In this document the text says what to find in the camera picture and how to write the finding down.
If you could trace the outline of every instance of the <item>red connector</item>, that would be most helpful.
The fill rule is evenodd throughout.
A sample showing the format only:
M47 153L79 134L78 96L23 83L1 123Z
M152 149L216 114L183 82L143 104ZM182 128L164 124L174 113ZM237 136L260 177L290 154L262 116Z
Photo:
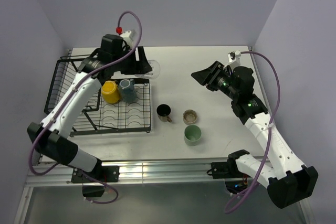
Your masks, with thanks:
M122 28L118 26L116 29L117 34L121 35L122 34Z

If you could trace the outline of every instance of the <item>white table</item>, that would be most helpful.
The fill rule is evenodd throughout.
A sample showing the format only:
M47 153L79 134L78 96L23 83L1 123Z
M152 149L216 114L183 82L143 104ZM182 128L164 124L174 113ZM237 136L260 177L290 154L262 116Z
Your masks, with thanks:
M72 56L93 50L74 48ZM152 131L75 136L70 140L104 161L227 157L240 149L262 156L257 140L232 112L230 99L220 91L210 92L191 77L192 72L203 70L216 60L226 64L227 53L234 50L247 51L248 48L145 47L147 59L154 59L161 66L160 76L150 81ZM243 55L241 65L254 70L255 94L264 101L251 56ZM162 103L172 108L173 123L158 119L156 108ZM202 130L202 141L196 146L188 146L183 140L187 125L182 114L187 109L197 112L196 125Z

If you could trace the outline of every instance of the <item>wire rack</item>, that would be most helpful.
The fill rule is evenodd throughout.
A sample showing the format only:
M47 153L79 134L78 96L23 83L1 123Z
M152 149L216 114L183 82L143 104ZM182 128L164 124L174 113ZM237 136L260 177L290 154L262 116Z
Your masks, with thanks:
M61 57L57 61L44 112L49 114L70 87L84 58ZM70 136L151 131L151 92L147 79L135 78L137 99L132 103L106 103L100 90L77 117Z

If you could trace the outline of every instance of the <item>yellow cup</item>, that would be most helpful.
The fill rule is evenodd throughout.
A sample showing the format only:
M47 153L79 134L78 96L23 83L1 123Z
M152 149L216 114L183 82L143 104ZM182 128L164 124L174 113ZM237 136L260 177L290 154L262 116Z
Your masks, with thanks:
M108 103L117 103L120 99L118 85L114 81L106 81L101 87L101 94Z

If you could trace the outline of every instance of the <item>small bowl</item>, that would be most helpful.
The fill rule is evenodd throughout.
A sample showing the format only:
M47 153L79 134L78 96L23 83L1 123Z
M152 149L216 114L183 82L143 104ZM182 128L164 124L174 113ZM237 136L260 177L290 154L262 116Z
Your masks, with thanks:
M183 122L187 125L196 123L197 113L194 110L186 110L183 113Z

